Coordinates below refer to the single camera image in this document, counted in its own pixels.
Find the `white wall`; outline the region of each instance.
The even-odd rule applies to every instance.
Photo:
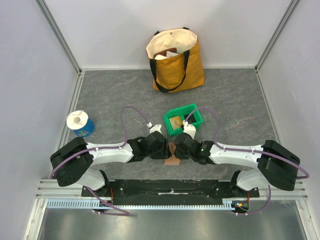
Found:
[[[33,0],[0,8],[0,239],[21,240],[76,73]]]
[[[260,71],[279,137],[310,173],[320,223],[320,1],[302,0]]]
[[[156,31],[199,35],[205,67],[255,66],[290,0],[46,0],[81,68],[148,68]]]

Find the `gray mat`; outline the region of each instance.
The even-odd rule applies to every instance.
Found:
[[[229,145],[258,145],[266,139],[275,140],[263,95],[253,69],[206,69],[205,84],[195,89],[161,93],[152,89],[150,70],[87,71],[76,106],[88,113],[95,124],[91,143],[119,143],[124,140],[120,110],[135,106],[155,124],[163,124],[170,109],[191,103],[213,109],[220,119],[218,141]],[[195,135],[198,141],[212,140],[216,127],[209,112],[200,112],[204,123]],[[147,136],[143,118],[127,109],[124,123],[130,139]],[[75,135],[71,132],[69,140]],[[136,163],[108,163],[96,166],[110,179],[231,179],[234,171],[248,168],[231,164],[200,165],[191,159],[180,166],[164,165],[163,160],[145,159]]]

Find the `purple cable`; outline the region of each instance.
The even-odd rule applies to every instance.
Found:
[[[130,215],[130,212],[126,211],[126,210],[123,210],[123,209],[120,209],[118,207],[115,207],[113,206],[112,204],[110,203],[107,203],[105,202],[104,200],[102,200],[90,187],[87,187],[87,186],[84,186],[86,189],[88,189],[88,191],[95,197],[97,198],[103,205],[106,205],[114,210],[117,210],[119,212],[122,212],[122,213],[113,213],[113,212],[100,212],[100,214],[102,215],[112,215],[112,216],[128,216]]]
[[[127,133],[127,130],[126,130],[126,127],[125,127],[125,124],[124,124],[124,120],[123,120],[123,112],[124,112],[125,109],[134,109],[134,110],[136,110],[143,117],[143,119],[146,121],[146,123],[147,124],[149,123],[149,121],[146,118],[146,116],[139,109],[135,108],[134,106],[125,106],[124,108],[122,108],[122,110],[120,112],[120,123],[121,123],[122,129],[123,129],[123,132],[124,132],[124,142],[123,142],[123,144],[120,145],[120,146],[102,146],[102,147],[99,147],[99,149],[117,149],[117,148],[122,148],[127,144],[127,142],[128,142],[128,133]],[[96,151],[96,150],[97,150],[96,147],[92,147],[92,148],[89,148],[89,149],[78,151],[75,154],[71,155],[70,157],[66,158],[58,166],[56,166],[55,169],[52,170],[52,172],[50,173],[49,179],[54,179],[55,178],[55,173],[63,165],[65,165],[67,162],[69,162],[71,159],[74,159],[75,157],[77,157],[77,156],[79,156],[81,154],[84,154],[84,153],[87,153],[87,152],[90,152],[90,151]]]
[[[266,151],[259,151],[259,150],[253,150],[252,149],[239,149],[239,148],[232,148],[232,147],[223,147],[221,146],[218,142],[217,142],[217,134],[219,132],[219,118],[218,116],[216,115],[216,113],[214,111],[212,111],[211,109],[209,108],[206,108],[206,107],[198,107],[197,109],[193,110],[185,119],[185,121],[187,122],[189,117],[195,112],[195,111],[198,111],[198,110],[206,110],[208,112],[210,112],[215,121],[216,121],[216,130],[215,130],[215,133],[213,135],[213,142],[214,144],[220,148],[220,149],[223,149],[225,151],[237,151],[237,152],[245,152],[245,153],[257,153],[257,154],[264,154],[264,155],[267,155],[267,156],[270,156],[272,158],[276,158],[276,159],[279,159],[293,167],[295,167],[296,169],[300,170],[301,172],[303,172],[305,174],[305,176],[298,176],[296,179],[307,179],[310,177],[309,173],[304,170],[301,166],[289,161],[288,159],[282,157],[282,156],[278,156],[276,154],[273,154],[273,153],[270,153],[270,152],[266,152]],[[269,204],[270,204],[270,201],[271,201],[271,188],[270,188],[270,185],[268,185],[268,188],[269,188],[269,197],[268,197],[268,200],[266,202],[266,204],[264,205],[263,208],[259,209],[259,210],[256,210],[256,211],[252,211],[252,212],[249,212],[249,213],[238,213],[238,215],[242,215],[242,216],[247,216],[247,215],[252,215],[252,214],[257,214],[257,213],[260,213],[261,211],[265,210]]]

